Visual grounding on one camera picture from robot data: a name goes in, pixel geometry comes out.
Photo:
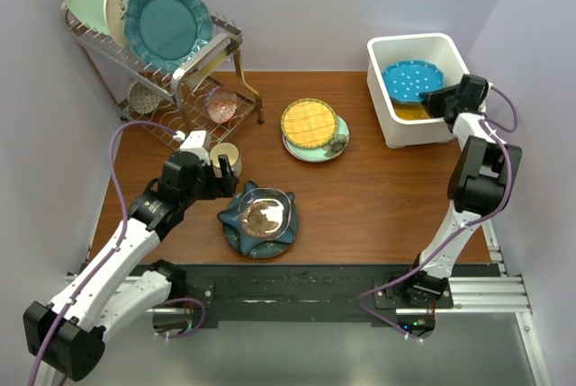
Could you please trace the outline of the orange dotted scalloped plate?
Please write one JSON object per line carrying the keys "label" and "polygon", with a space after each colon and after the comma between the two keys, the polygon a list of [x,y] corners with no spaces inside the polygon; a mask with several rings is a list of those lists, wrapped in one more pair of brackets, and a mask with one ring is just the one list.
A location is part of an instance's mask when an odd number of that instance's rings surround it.
{"label": "orange dotted scalloped plate", "polygon": [[392,103],[393,110],[398,118],[404,121],[428,120],[430,116],[421,104]]}

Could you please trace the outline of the teal dotted scalloped plate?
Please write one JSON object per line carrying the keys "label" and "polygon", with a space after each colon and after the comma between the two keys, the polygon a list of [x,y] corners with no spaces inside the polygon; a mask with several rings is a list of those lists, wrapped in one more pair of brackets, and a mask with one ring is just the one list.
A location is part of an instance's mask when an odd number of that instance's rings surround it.
{"label": "teal dotted scalloped plate", "polygon": [[420,104],[421,94],[442,89],[444,73],[426,60],[407,59],[390,64],[382,80],[391,100],[400,104]]}

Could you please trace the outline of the white plastic bin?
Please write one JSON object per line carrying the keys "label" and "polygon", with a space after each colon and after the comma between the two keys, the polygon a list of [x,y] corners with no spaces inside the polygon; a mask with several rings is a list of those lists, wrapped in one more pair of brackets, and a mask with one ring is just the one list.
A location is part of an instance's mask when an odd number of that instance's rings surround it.
{"label": "white plastic bin", "polygon": [[469,70],[452,38],[440,32],[376,37],[368,41],[367,51],[367,84],[387,146],[402,148],[450,141],[453,135],[443,120],[405,120],[398,115],[392,103],[393,89],[385,85],[383,71],[400,61],[422,60],[436,65],[445,83],[453,85]]}

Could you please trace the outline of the yellow woven pattern plate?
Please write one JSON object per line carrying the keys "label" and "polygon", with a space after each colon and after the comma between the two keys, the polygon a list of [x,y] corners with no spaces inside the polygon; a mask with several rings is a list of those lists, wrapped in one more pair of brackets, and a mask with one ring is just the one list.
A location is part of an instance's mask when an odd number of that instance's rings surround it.
{"label": "yellow woven pattern plate", "polygon": [[338,117],[332,107],[315,98],[290,103],[281,117],[284,137],[299,148],[320,148],[336,134]]}

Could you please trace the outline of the mint floral plate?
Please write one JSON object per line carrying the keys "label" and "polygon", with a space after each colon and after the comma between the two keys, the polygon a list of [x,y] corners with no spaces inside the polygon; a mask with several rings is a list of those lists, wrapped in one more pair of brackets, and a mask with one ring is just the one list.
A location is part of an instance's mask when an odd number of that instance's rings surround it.
{"label": "mint floral plate", "polygon": [[283,144],[288,152],[301,161],[309,163],[321,163],[339,157],[350,139],[347,123],[337,117],[337,132],[335,136],[324,146],[319,148],[300,148],[293,145],[286,137],[283,137]]}

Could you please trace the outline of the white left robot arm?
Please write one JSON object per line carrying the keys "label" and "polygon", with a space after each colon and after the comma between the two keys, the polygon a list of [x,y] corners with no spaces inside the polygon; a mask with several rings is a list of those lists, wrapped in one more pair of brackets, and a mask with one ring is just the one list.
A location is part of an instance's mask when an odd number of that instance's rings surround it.
{"label": "white left robot arm", "polygon": [[84,379],[101,360],[113,335],[145,310],[189,300],[185,272],[157,261],[131,286],[121,284],[134,267],[179,225],[197,201],[230,198],[239,183],[227,156],[210,160],[201,148],[173,153],[131,205],[107,244],[50,302],[23,313],[28,351],[34,357],[30,385],[46,364],[63,380]]}

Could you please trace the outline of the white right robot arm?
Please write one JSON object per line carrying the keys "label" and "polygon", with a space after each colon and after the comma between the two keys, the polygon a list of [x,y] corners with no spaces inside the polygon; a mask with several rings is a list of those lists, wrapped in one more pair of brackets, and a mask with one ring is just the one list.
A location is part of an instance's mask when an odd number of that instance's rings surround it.
{"label": "white right robot arm", "polygon": [[376,293],[397,296],[413,307],[444,298],[455,260],[475,231],[509,202],[523,149],[509,144],[480,106],[491,89],[483,77],[464,75],[458,85],[424,93],[424,107],[441,116],[461,148],[447,186],[446,216],[436,235],[402,277],[392,278]]}

